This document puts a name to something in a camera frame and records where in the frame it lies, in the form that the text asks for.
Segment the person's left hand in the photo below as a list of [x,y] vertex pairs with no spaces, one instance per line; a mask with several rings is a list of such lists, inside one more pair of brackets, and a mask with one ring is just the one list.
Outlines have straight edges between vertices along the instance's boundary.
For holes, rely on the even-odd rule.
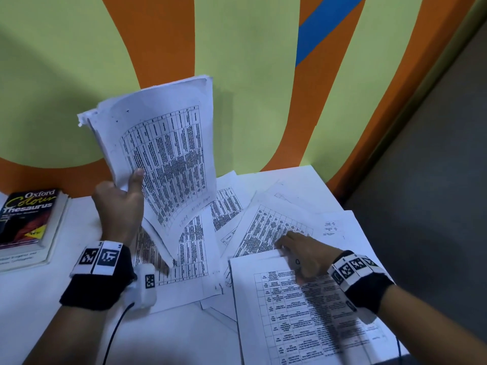
[[103,181],[95,187],[92,199],[101,222],[101,240],[130,246],[142,224],[144,197],[127,195],[127,190]]

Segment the person's right hand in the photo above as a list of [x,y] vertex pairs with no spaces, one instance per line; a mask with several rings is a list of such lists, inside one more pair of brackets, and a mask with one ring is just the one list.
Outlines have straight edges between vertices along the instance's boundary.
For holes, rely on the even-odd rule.
[[286,252],[300,261],[301,267],[295,273],[296,283],[300,286],[327,273],[333,262],[344,251],[326,245],[312,237],[302,235],[300,252]]

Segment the curled sheaf of printed pages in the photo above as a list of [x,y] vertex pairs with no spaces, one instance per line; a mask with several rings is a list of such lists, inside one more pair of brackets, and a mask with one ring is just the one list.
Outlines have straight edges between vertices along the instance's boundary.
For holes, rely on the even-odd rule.
[[77,115],[117,187],[145,171],[144,218],[174,259],[189,222],[216,199],[213,78],[199,75],[100,102]]

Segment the printed table sheet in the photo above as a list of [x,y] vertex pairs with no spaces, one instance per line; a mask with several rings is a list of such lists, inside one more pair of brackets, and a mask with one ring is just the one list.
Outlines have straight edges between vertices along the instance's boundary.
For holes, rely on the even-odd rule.
[[278,250],[229,260],[243,365],[403,365],[380,319],[358,319],[329,275],[298,285],[300,267]]

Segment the person's right forearm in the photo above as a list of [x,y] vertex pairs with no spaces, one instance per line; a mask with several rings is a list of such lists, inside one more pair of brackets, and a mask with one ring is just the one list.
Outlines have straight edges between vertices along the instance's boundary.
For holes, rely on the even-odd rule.
[[378,317],[418,361],[487,365],[487,344],[397,285],[387,288]]

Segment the person's left forearm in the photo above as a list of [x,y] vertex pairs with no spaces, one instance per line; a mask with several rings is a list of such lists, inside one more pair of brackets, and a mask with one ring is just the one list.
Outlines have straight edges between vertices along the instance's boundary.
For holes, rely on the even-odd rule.
[[108,312],[61,306],[22,365],[94,365]]

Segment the scattered pile of printed papers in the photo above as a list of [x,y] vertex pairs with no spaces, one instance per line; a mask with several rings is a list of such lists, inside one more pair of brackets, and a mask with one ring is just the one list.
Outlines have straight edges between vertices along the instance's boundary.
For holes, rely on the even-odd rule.
[[133,263],[155,265],[157,302],[150,313],[201,303],[236,321],[229,260],[274,249],[288,231],[376,258],[353,212],[344,211],[310,165],[217,179],[217,200],[181,235],[179,256],[170,256],[142,230]]

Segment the black wristband with marker tags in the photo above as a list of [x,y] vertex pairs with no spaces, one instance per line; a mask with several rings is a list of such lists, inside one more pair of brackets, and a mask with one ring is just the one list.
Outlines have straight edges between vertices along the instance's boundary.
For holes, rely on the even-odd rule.
[[136,280],[128,246],[115,241],[91,242],[70,273],[59,303],[91,311],[107,311]]
[[388,288],[395,283],[387,272],[371,258],[353,251],[344,251],[327,270],[328,275],[350,299],[370,295],[370,310],[377,315]]

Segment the white book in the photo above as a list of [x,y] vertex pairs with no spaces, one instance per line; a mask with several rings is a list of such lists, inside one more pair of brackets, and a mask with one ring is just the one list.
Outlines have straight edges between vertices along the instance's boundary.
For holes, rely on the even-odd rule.
[[27,269],[50,262],[56,245],[56,234],[69,202],[70,197],[60,190],[46,231],[39,243],[0,250],[0,273]]

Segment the black thesaurus book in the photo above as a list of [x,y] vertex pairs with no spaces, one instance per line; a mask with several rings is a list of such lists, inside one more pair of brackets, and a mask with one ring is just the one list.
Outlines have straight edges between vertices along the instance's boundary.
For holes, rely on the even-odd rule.
[[12,193],[0,209],[0,250],[39,243],[59,193],[59,189]]

